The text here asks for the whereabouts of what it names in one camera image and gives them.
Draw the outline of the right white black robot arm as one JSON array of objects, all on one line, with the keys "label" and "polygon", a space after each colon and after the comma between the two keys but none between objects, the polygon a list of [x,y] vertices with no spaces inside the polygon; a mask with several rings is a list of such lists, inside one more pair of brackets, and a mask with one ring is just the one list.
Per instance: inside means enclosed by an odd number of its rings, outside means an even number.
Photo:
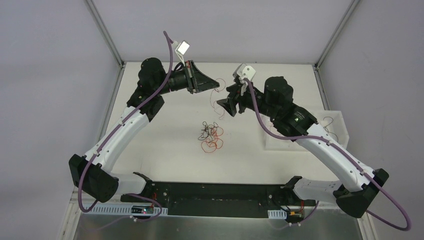
[{"label": "right white black robot arm", "polygon": [[316,117],[293,102],[294,89],[284,77],[269,77],[263,91],[249,88],[249,84],[235,80],[226,89],[228,96],[217,104],[233,117],[246,109],[254,111],[257,118],[268,117],[278,133],[271,132],[261,121],[267,134],[303,147],[337,177],[336,181],[322,181],[294,176],[284,186],[284,200],[290,205],[302,200],[332,203],[349,216],[361,218],[389,174],[362,163],[329,136]]}]

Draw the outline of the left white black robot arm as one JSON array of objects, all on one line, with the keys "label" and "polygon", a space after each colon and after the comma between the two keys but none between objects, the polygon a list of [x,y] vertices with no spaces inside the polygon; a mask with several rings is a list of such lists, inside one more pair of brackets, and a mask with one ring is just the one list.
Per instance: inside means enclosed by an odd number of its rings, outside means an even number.
[{"label": "left white black robot arm", "polygon": [[116,174],[112,170],[121,153],[158,114],[165,101],[164,94],[187,90],[197,94],[216,89],[220,84],[203,74],[193,60],[178,63],[176,69],[165,71],[155,57],[145,59],[138,72],[134,93],[118,121],[103,138],[85,154],[74,154],[68,164],[74,185],[96,202],[105,203],[114,195],[133,194],[140,202],[152,198],[153,189],[140,173]]}]

